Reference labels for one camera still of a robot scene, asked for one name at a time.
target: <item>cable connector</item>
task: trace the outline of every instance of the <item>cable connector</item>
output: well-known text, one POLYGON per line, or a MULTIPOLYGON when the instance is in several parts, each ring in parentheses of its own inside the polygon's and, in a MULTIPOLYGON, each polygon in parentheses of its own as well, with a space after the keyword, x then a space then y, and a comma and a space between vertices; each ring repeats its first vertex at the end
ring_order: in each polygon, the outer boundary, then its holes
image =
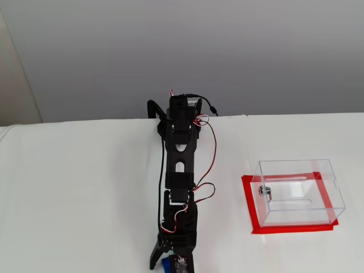
POLYGON ((215 108, 214 106, 211 106, 211 107, 210 107, 210 111, 211 111, 213 114, 218 115, 218 114, 217 114, 217 110, 216 110, 216 108, 215 108))

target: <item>robotic arm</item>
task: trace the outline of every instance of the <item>robotic arm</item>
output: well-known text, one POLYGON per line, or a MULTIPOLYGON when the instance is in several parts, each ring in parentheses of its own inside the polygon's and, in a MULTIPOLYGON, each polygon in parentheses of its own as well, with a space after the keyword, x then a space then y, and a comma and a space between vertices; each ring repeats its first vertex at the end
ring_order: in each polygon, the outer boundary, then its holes
MULTIPOLYGON (((163 253, 173 250, 169 256, 170 273, 194 273, 192 251, 196 247, 197 238, 197 205, 193 190, 194 158, 197 140, 201 127, 194 121, 201 113, 202 98, 198 95, 186 94, 171 96, 167 114, 154 102, 148 101, 148 117, 160 118, 158 133, 162 145, 166 143, 167 167, 164 191, 163 218, 160 223, 160 187, 162 183, 163 161, 159 181, 158 236, 157 243, 150 257, 150 269, 153 270, 163 253), (189 105, 188 98, 199 97, 195 105, 189 105), (183 151, 177 145, 185 145, 183 151), (176 166, 182 163, 183 172, 176 166)), ((216 109, 210 109, 217 115, 216 109)))

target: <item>blue object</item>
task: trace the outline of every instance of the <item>blue object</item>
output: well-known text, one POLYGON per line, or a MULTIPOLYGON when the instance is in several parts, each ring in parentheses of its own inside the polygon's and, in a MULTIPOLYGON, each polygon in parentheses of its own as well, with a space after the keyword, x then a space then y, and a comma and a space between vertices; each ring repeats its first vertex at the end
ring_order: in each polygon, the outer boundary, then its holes
POLYGON ((165 273, 171 273, 171 269, 169 267, 169 258, 164 258, 162 260, 162 264, 163 264, 163 267, 164 267, 164 272, 165 273))

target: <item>white wall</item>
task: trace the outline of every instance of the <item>white wall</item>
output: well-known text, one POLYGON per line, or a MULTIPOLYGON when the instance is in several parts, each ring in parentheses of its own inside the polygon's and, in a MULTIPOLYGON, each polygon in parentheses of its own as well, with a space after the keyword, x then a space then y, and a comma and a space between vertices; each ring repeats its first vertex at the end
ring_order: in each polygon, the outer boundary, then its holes
POLYGON ((0 126, 42 122, 0 10, 0 126))
POLYGON ((364 111, 362 0, 0 0, 43 119, 364 111))

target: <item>black cable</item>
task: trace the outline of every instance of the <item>black cable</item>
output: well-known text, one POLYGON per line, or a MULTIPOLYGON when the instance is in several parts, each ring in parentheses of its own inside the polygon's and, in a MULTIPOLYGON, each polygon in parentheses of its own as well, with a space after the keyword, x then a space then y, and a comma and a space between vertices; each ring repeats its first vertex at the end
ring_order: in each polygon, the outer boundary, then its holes
POLYGON ((185 94, 186 97, 188 98, 202 98, 203 100, 205 100, 207 102, 207 104, 210 106, 210 111, 215 114, 216 116, 218 116, 217 114, 217 110, 214 106, 211 105, 211 103, 209 102, 209 100, 203 96, 200 95, 195 95, 195 94, 185 94))
POLYGON ((158 186, 158 230, 159 230, 159 235, 163 238, 163 233, 162 230, 160 228, 160 188, 162 186, 162 176, 163 176, 163 165, 164 165, 164 141, 162 138, 162 167, 160 168, 160 177, 159 177, 159 186, 158 186))
POLYGON ((148 118, 156 118, 157 114, 161 120, 166 119, 166 114, 160 108, 160 106, 153 100, 149 100, 147 103, 148 118))

